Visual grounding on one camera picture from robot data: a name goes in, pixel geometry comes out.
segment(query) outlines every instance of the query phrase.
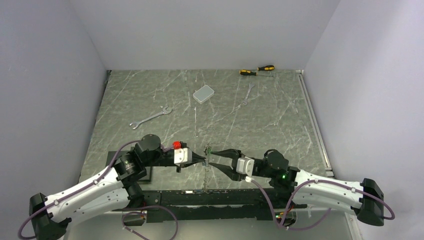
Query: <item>red button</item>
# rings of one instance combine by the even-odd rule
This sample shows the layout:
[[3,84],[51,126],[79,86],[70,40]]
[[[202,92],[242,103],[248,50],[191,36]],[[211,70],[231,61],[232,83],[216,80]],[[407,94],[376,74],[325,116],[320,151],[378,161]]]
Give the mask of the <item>red button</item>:
[[181,142],[179,142],[179,141],[174,141],[172,145],[173,145],[173,149],[180,149],[181,148]]

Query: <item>marble tabletop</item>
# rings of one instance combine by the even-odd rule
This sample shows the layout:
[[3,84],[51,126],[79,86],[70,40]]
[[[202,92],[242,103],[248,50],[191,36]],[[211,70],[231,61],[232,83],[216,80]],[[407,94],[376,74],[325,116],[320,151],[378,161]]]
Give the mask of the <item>marble tabletop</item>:
[[[290,165],[325,176],[325,166],[310,120],[305,96],[296,71],[275,70],[274,77],[241,76],[238,70],[114,70],[111,72],[96,118],[80,181],[105,167],[108,151],[141,139],[160,137],[165,146],[183,141],[202,155],[206,144],[214,151],[242,150],[262,158],[277,149]],[[248,104],[242,101],[249,83],[254,83]],[[193,93],[208,85],[214,96],[198,103]],[[169,105],[172,113],[161,115],[133,130],[129,124],[145,119]],[[211,162],[231,160],[211,157]],[[231,181],[216,168],[201,164],[183,168],[154,167],[151,183],[143,190],[202,189],[205,175],[209,189],[256,188],[251,183]],[[269,179],[256,177],[264,187]]]

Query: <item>cable connector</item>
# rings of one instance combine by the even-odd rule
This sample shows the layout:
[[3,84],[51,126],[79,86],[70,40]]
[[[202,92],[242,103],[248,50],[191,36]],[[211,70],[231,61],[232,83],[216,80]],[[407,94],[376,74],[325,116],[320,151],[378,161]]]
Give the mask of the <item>cable connector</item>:
[[246,176],[244,180],[246,181],[246,183],[250,183],[252,180],[255,180],[255,179],[253,177]]

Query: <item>open-end wrench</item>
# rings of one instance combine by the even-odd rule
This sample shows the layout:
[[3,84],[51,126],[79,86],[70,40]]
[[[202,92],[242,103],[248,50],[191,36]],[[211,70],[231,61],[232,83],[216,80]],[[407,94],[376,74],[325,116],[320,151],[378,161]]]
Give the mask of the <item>open-end wrench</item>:
[[247,104],[248,104],[248,97],[249,97],[249,94],[251,93],[251,90],[252,90],[252,88],[254,87],[255,85],[251,82],[251,83],[249,83],[249,90],[247,90],[247,94],[246,94],[246,97],[244,98],[244,100],[243,100],[243,105],[244,106],[246,106]]
[[154,119],[154,118],[156,118],[156,117],[158,117],[158,116],[160,116],[160,115],[170,114],[170,113],[172,112],[172,108],[171,108],[171,109],[168,109],[168,107],[169,107],[169,106],[164,106],[164,107],[162,108],[162,111],[161,111],[161,112],[158,112],[158,113],[156,113],[155,115],[151,115],[151,116],[149,116],[149,117],[148,117],[148,118],[146,118],[146,119],[143,119],[143,120],[141,120],[141,121],[131,122],[131,123],[129,124],[129,126],[130,126],[130,127],[132,127],[132,129],[136,129],[136,128],[138,128],[138,127],[140,126],[140,124],[145,123],[145,122],[147,122],[147,121],[149,121],[149,120],[151,120],[151,119]]

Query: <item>white wall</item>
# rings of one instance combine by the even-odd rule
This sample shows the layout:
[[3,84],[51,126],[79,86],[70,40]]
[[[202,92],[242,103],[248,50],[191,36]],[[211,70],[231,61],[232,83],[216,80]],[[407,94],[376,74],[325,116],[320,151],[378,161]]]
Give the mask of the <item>white wall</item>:
[[12,240],[32,195],[78,181],[106,70],[68,0],[5,0],[0,76],[0,240]]
[[304,69],[340,0],[71,0],[107,69]]
[[420,0],[342,0],[305,68],[336,175],[376,180],[396,213],[365,239],[424,239],[423,16]]

